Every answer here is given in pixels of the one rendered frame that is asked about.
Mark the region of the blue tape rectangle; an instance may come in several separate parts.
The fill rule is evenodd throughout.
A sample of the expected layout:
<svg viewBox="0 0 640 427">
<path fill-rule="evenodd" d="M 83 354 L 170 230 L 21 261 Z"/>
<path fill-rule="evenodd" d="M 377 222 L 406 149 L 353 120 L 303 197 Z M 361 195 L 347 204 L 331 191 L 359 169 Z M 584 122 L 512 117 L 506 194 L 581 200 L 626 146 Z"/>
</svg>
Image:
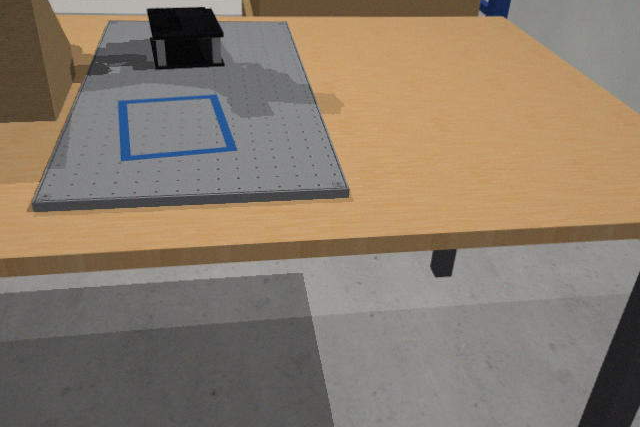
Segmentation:
<svg viewBox="0 0 640 427">
<path fill-rule="evenodd" d="M 207 99 L 210 98 L 213 109 L 215 111 L 222 135 L 224 137 L 225 143 L 227 147 L 222 148 L 211 148 L 211 149 L 200 149 L 200 150 L 189 150 L 189 151 L 177 151 L 177 152 L 166 152 L 166 153 L 155 153 L 155 154 L 144 154 L 144 155 L 132 155 L 130 153 L 130 139 L 129 139 L 129 126 L 128 126 L 128 113 L 127 113 L 127 104 L 131 103 L 146 103 L 146 102 L 162 102 L 162 101 L 177 101 L 177 100 L 192 100 L 192 99 Z M 162 158 L 162 157 L 173 157 L 173 156 L 184 156 L 184 155 L 195 155 L 195 154 L 206 154 L 206 153 L 217 153 L 217 152 L 228 152 L 228 151 L 238 151 L 233 140 L 232 134 L 230 132 L 228 123 L 226 121 L 225 115 L 223 113 L 222 107 L 220 105 L 219 99 L 217 95 L 202 95 L 202 96 L 187 96 L 187 97 L 172 97 L 172 98 L 156 98 L 156 99 L 140 99 L 140 100 L 125 100 L 118 101 L 118 112 L 119 112 L 119 133 L 120 133 L 120 154 L 121 161 L 129 161 L 129 160 L 140 160 L 140 159 L 151 159 L 151 158 Z"/>
</svg>

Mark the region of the grey perforated base plate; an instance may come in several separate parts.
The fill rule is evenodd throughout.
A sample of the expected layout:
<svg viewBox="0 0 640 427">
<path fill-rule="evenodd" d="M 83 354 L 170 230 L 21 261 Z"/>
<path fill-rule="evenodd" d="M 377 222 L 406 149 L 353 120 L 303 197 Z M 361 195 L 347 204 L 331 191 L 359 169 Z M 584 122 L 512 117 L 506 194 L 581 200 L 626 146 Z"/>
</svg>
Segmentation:
<svg viewBox="0 0 640 427">
<path fill-rule="evenodd" d="M 288 23 L 218 23 L 225 66 L 156 70 L 149 21 L 108 21 L 34 212 L 349 198 Z M 118 101 L 202 95 L 238 151 L 121 161 Z M 131 156 L 227 147 L 210 98 L 127 113 Z"/>
</svg>

